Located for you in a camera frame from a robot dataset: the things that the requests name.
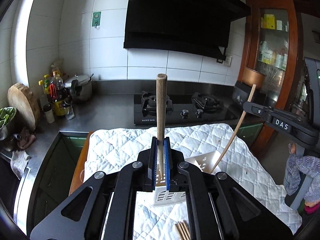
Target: pot lid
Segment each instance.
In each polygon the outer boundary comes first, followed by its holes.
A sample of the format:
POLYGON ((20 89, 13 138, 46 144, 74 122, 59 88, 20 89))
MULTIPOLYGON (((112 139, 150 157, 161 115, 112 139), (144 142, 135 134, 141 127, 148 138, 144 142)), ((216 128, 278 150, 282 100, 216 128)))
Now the pot lid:
POLYGON ((74 77, 67 79, 64 84, 66 88, 71 88, 71 83, 73 80, 78 80, 78 86, 83 86, 87 83, 89 83, 90 81, 90 77, 87 75, 77 75, 77 73, 75 74, 74 77))

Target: black glass cooktop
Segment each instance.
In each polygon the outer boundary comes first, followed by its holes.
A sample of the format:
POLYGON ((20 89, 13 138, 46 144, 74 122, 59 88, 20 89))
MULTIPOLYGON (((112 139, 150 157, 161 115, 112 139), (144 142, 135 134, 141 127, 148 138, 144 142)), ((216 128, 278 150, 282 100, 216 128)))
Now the black glass cooktop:
MULTIPOLYGON (((239 118, 234 111, 223 104, 221 99, 219 108, 208 109, 205 107, 204 109, 203 105, 199 105, 197 100, 194 100, 194 95, 168 95, 169 104, 167 104, 165 116, 167 125, 205 124, 239 118)), ((146 107, 147 104, 141 98, 140 94, 134 95, 134 124, 138 126, 156 125, 156 109, 146 107)))

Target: stove knob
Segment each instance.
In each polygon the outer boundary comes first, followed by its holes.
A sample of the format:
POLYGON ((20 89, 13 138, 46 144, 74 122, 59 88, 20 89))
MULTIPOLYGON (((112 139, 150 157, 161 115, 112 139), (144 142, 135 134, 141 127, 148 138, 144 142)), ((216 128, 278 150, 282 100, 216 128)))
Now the stove knob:
POLYGON ((189 111, 186 109, 183 109, 181 112, 181 116, 183 119, 188 118, 188 114, 189 114, 189 111))
POLYGON ((198 110, 196 111, 196 115, 197 115, 198 118, 201 118, 202 115, 203 115, 203 110, 202 110, 202 109, 198 109, 198 110))

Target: gas stove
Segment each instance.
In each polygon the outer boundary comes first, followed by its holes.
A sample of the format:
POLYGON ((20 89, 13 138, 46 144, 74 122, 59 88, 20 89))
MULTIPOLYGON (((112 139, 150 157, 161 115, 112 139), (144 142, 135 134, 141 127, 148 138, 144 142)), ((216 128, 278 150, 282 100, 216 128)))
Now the gas stove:
MULTIPOLYGON (((213 95, 167 95, 166 125, 205 124, 237 118, 239 116, 224 105, 223 100, 213 95)), ((143 91, 141 95, 134 95, 134 124, 156 126, 155 93, 143 91)))

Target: stainless steel countertop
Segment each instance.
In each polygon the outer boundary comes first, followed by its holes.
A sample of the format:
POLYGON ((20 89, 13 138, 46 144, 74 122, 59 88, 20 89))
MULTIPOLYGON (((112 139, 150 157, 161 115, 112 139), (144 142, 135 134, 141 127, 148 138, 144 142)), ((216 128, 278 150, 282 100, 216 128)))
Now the stainless steel countertop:
MULTIPOLYGON (((31 227, 31 217, 34 199, 40 183, 38 174, 45 169, 46 164, 53 152, 53 149, 61 135, 86 136, 89 131, 99 129, 114 128, 149 128, 135 127, 133 121, 133 95, 104 95, 93 96, 92 100, 86 104, 74 105, 75 118, 66 120, 56 118, 52 124, 47 124, 42 118, 36 128, 36 141, 26 149, 31 156, 28 166, 20 181, 15 205, 14 221, 19 228, 29 234, 31 227)), ((238 120, 219 121, 235 127, 238 120)), ((245 123, 261 122, 257 117, 247 117, 245 123)), ((11 153, 1 152, 7 158, 11 158, 11 153)))

